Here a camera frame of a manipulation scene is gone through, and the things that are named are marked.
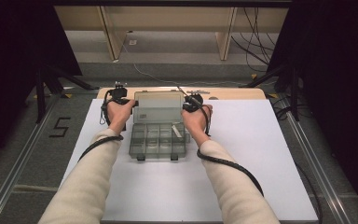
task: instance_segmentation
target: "table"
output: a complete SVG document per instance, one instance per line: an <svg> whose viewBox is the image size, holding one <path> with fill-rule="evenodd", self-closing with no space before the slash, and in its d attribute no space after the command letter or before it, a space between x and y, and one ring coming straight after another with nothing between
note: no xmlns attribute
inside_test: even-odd
<svg viewBox="0 0 358 224"><path fill-rule="evenodd" d="M154 88L151 90L171 90ZM99 97L107 89L102 89ZM134 91L128 88L129 98ZM316 223L317 217L296 170L292 156L268 100L258 89L185 88L185 91L210 91L225 100L206 100L213 105L211 132L239 164L260 182L265 197L281 222ZM242 100L228 100L233 92ZM100 125L103 99L91 103L82 131L64 178L90 143ZM127 130L131 130L131 118ZM128 154L131 132L124 141L111 176L111 191L103 220L134 222L219 222L221 212L208 177L196 156L194 140L186 146L186 157L179 161L137 161Z"/></svg>

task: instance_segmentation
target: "floor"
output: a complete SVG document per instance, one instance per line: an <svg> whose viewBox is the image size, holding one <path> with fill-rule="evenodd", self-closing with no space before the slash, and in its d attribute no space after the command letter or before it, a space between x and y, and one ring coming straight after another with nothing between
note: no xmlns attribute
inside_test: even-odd
<svg viewBox="0 0 358 224"><path fill-rule="evenodd" d="M129 32L116 61L109 57L102 32L71 31L67 32L67 36L84 75L80 79L94 86L113 86L115 81L121 81L134 87L238 87L251 82L253 75L262 76L267 68L255 57L247 55L233 41L227 60L221 61L213 33ZM249 40L251 34L234 34L233 37L247 49L245 38ZM250 46L248 50L267 61L272 53L269 49L274 48L273 42L276 42L277 38L278 34L260 34L261 42L269 56L264 55L257 46ZM136 40L136 45L129 44L133 40ZM290 94L283 92L275 95L275 81L276 78L272 78L259 88L268 97L276 97L270 98L270 101L278 112L287 105L286 100ZM62 84L67 89L67 95L60 99L55 99L54 96L46 98L50 103L55 102L55 106L51 110L50 119L46 120L46 127L42 128L41 134L37 136L32 154L25 161L26 165L0 214L0 223L13 223L13 219L16 220L14 223L35 223L61 182L90 100L95 98L97 93L81 90L65 80L62 80ZM315 211L322 214L323 223L358 223L358 197L331 155L328 143L306 107L306 100L300 95L298 101L301 104L300 122L292 122L291 116L283 113L279 123L294 161L300 167L301 178ZM17 125L0 150L0 186L27 145L28 137L33 134L36 120L34 92L26 103L27 107L24 107L23 113L16 119ZM58 122L57 118L61 119L60 125L70 127L64 138L51 137L62 132L54 128ZM304 136L294 131L298 125L309 142L309 149L299 141ZM312 168L312 160L306 156L307 150L316 155L316 160L322 167L322 175L327 177L327 190L321 184L318 173ZM332 197L327 195L331 192L337 195L338 205L342 208L332 206Z"/></svg>

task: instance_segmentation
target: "gray floor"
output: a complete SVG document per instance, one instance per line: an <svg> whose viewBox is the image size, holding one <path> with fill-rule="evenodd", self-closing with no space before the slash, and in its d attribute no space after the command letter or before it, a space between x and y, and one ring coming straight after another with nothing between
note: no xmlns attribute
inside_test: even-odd
<svg viewBox="0 0 358 224"><path fill-rule="evenodd" d="M251 82L253 74L259 76L264 74L252 70L248 64L258 70L267 68L252 56L249 56L246 62L243 50L232 42L228 59L221 61L212 33L128 33L125 48L116 62L112 62L109 58L102 32L67 32L67 35L84 74L80 79L101 87L113 86L115 81L127 82L129 87L174 85L237 87L239 84ZM270 36L276 40L278 35ZM239 34L235 34L234 37L245 46L246 42ZM273 49L274 46L266 35L261 34L260 37L265 47ZM137 44L129 45L130 40L137 40ZM249 50L264 59L260 48L250 47ZM275 93L274 80L267 81L260 88L265 93ZM65 80L62 80L62 83L66 87L73 87L65 91L71 95L69 98L59 99L53 107L46 127L42 130L34 151L0 215L0 223L36 223L61 182L90 102L97 94L97 91L84 91ZM301 104L306 104L301 96L299 101ZM28 106L24 107L21 115L16 118L17 125L12 128L5 146L0 149L0 185L4 183L34 128L37 111L34 92L26 102ZM330 155L329 146L307 107L301 106L300 113L300 123L333 189L342 201L351 223L358 223L356 193L337 161ZM62 126L69 128L64 137L52 138L53 134L62 133L62 130L54 129L58 118L69 118L60 122ZM290 122L288 119L280 120L280 125L294 160L305 170L310 179L309 183L301 174L311 201L315 207L316 197L321 203L323 223L343 223L336 220L326 201ZM316 195L312 193L310 186L315 188Z"/></svg>

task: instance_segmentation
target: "cream sleeve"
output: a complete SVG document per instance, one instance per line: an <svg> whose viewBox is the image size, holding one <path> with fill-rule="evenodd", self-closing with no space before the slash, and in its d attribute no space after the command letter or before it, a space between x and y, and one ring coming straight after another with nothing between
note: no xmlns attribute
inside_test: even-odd
<svg viewBox="0 0 358 224"><path fill-rule="evenodd" d="M222 146L212 140L204 142L200 151L207 156L234 161ZM202 161L202 164L216 193L225 224L279 223L267 201L246 174L211 161Z"/></svg>
<svg viewBox="0 0 358 224"><path fill-rule="evenodd" d="M106 129L97 133L92 143L107 136L116 134ZM39 223L100 223L120 145L119 141L109 141L83 157L62 183Z"/></svg>

